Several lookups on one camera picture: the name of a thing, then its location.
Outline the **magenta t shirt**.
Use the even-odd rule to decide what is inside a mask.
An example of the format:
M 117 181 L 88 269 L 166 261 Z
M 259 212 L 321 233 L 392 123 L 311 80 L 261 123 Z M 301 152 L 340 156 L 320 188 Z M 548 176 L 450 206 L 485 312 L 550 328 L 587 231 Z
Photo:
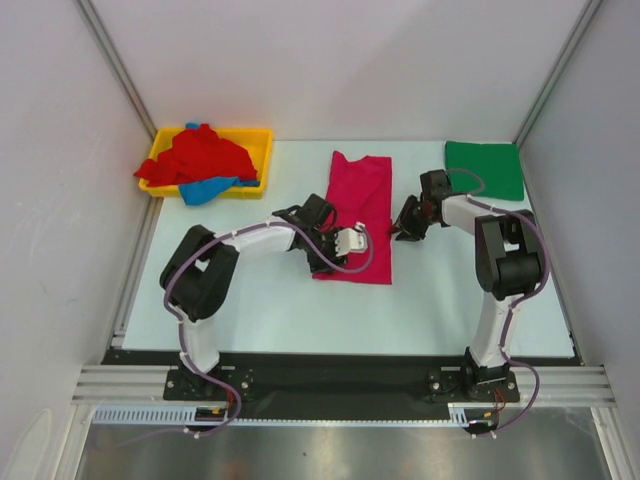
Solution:
M 365 225 L 373 244 L 373 259 L 357 274 L 335 272 L 315 274 L 315 280 L 347 281 L 361 284 L 392 283 L 392 159 L 365 156 L 350 161 L 335 151 L 332 154 L 326 199 L 337 210 L 337 225 Z

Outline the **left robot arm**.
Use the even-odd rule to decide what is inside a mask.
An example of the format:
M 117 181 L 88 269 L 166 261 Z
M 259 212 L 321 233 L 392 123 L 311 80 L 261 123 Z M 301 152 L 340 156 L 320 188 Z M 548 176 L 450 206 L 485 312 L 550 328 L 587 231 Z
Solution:
M 331 274 L 347 259 L 337 251 L 342 230 L 337 209 L 312 194 L 301 205 L 273 212 L 265 221 L 216 234 L 191 227 L 160 275 L 163 303 L 178 322 L 180 361 L 188 369 L 186 387 L 197 398 L 214 397 L 221 376 L 213 317 L 228 295 L 242 260 L 300 250 L 312 274 Z

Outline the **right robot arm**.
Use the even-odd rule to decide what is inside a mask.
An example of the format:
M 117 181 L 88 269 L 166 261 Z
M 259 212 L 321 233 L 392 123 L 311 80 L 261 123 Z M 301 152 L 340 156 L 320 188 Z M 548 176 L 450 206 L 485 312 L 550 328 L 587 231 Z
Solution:
M 453 189 L 449 172 L 420 176 L 391 227 L 397 241 L 418 242 L 429 227 L 456 227 L 474 238 L 475 273 L 484 291 L 476 333 L 450 391 L 472 401 L 490 401 L 509 383 L 512 328 L 518 308 L 538 295 L 550 275 L 548 251 L 529 210 L 509 211 Z

